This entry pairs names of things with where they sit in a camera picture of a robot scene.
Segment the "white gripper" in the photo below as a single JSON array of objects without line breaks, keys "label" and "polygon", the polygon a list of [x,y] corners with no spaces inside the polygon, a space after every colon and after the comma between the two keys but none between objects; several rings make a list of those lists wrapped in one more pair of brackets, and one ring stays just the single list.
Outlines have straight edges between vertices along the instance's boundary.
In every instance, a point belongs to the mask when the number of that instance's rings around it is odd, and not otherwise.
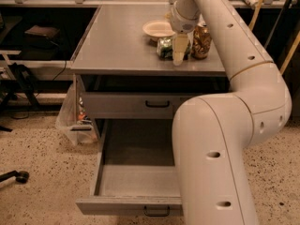
[{"label": "white gripper", "polygon": [[193,2],[176,1],[171,8],[170,25],[176,34],[172,40],[172,60],[175,66],[180,66],[188,47],[188,35],[200,19],[198,6]]}]

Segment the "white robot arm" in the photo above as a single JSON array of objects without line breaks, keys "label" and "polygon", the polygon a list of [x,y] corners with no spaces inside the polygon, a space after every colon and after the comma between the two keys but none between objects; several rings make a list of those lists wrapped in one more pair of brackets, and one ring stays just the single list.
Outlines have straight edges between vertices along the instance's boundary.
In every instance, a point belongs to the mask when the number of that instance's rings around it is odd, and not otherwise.
[{"label": "white robot arm", "polygon": [[259,225],[242,152],[275,136],[292,109],[277,65],[229,0],[177,0],[179,37],[205,20],[230,82],[226,94],[193,97],[172,122],[186,225]]}]

